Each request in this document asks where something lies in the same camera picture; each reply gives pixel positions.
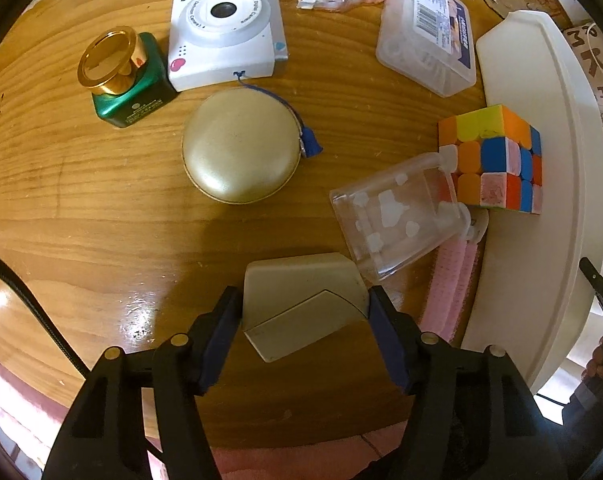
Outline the beige angular case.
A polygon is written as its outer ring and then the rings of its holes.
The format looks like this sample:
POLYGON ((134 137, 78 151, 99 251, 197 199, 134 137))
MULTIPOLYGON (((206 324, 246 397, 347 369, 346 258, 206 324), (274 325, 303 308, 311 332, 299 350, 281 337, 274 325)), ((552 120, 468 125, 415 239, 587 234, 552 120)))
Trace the beige angular case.
POLYGON ((243 332, 267 363, 369 316, 355 263, 338 252, 250 263, 244 275, 243 332))

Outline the green bottle gold cap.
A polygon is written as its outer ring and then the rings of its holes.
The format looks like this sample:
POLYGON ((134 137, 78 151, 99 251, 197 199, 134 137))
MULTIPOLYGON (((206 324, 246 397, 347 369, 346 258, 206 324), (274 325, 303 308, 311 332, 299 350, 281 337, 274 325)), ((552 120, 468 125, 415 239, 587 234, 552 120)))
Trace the green bottle gold cap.
POLYGON ((117 128, 135 124, 178 96, 155 36, 129 26, 94 39, 80 57, 77 78, 90 91, 96 115, 117 128))

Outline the white plastic bin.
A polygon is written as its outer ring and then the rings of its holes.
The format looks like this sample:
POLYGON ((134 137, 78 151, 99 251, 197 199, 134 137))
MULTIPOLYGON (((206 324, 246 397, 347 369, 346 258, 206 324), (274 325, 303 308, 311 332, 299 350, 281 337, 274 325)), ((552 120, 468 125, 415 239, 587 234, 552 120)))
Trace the white plastic bin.
POLYGON ((463 348, 507 350, 539 390, 586 324, 594 292, 581 258, 603 259, 603 127, 585 71, 552 19, 515 11, 481 36, 486 101, 539 134, 528 212, 491 212, 463 348))

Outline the pink striped cloth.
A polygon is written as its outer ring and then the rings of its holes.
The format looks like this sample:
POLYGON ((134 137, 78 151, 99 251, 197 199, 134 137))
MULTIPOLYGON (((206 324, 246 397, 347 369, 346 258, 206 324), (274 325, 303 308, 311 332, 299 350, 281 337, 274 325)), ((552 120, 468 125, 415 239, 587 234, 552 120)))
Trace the pink striped cloth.
POLYGON ((478 247, 489 222, 486 209, 460 205, 464 229, 437 249, 431 285, 419 326, 450 342, 460 324, 464 301, 471 288, 478 247))

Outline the small clear plastic container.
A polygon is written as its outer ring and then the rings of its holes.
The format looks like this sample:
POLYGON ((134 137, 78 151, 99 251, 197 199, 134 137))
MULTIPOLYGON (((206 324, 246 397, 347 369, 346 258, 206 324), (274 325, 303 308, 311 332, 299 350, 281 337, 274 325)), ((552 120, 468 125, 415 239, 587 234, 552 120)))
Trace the small clear plastic container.
POLYGON ((338 188, 330 200, 351 258, 372 284, 464 235, 471 223, 438 153, 338 188))

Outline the colourful puzzle cube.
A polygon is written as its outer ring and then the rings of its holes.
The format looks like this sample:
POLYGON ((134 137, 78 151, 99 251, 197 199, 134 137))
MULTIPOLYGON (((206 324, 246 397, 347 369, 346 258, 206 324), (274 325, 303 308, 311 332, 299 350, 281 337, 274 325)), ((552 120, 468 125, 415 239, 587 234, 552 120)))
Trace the colourful puzzle cube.
POLYGON ((466 206, 540 214, 540 132, 502 104, 439 120, 438 151, 466 206))

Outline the gold round case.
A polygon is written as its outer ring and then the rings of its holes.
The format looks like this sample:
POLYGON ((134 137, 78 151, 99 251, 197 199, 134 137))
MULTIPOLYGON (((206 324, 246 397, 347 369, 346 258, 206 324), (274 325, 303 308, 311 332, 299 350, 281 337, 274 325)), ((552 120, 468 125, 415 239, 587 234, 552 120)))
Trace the gold round case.
POLYGON ((302 154, 302 125, 293 111, 245 87, 209 96, 183 131, 189 179, 224 204, 247 205, 276 194, 294 176, 302 154))

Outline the clear rectangular plastic box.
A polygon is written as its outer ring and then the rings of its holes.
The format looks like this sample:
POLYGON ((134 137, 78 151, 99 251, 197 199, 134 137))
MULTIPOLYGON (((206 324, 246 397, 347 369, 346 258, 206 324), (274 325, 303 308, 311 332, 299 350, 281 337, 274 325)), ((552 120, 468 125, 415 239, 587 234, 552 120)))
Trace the clear rectangular plastic box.
POLYGON ((375 54, 443 98, 476 84, 471 20, 460 0, 385 0, 375 54))

